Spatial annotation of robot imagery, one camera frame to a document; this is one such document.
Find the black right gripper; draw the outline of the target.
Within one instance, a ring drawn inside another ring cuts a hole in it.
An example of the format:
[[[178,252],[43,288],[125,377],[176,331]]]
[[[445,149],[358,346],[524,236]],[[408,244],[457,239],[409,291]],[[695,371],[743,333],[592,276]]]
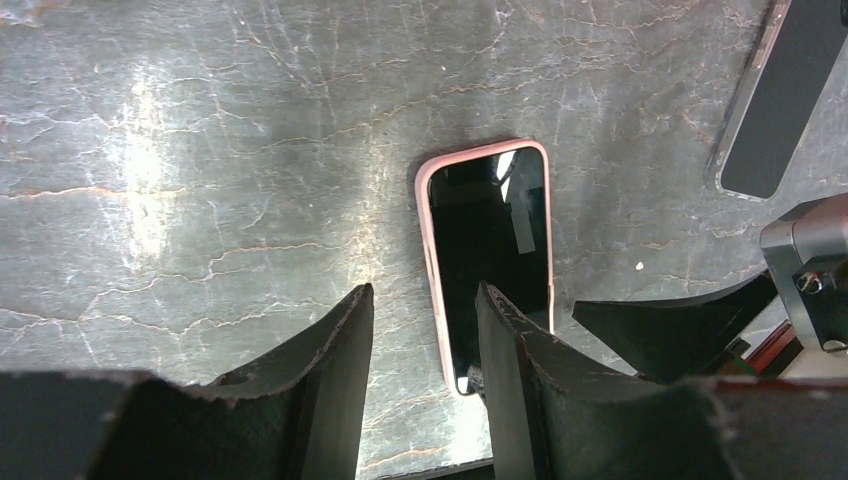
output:
[[[643,377],[670,384],[737,360],[740,334],[778,293],[787,319],[747,364],[765,376],[845,378],[847,195],[792,208],[763,229],[760,248],[770,276],[681,299],[577,301],[573,318]]]

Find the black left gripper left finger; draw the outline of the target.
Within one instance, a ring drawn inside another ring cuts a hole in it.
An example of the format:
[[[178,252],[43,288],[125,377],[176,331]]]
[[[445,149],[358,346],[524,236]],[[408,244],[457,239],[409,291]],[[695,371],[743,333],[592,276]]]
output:
[[[5,479],[351,479],[374,290],[206,385],[144,370],[5,371]]]

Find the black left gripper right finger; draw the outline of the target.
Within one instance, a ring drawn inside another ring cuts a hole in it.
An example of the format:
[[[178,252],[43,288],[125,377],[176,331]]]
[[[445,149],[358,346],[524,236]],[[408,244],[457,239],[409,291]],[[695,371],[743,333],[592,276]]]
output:
[[[499,479],[843,479],[847,382],[625,375],[540,329],[497,288],[476,297]]]

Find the black smartphone silver edge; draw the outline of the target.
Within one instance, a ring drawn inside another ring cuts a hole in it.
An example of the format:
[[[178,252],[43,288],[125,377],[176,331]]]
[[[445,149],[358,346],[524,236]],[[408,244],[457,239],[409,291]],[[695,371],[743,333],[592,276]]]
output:
[[[847,38],[839,0],[770,2],[706,169],[719,192],[778,190]]]

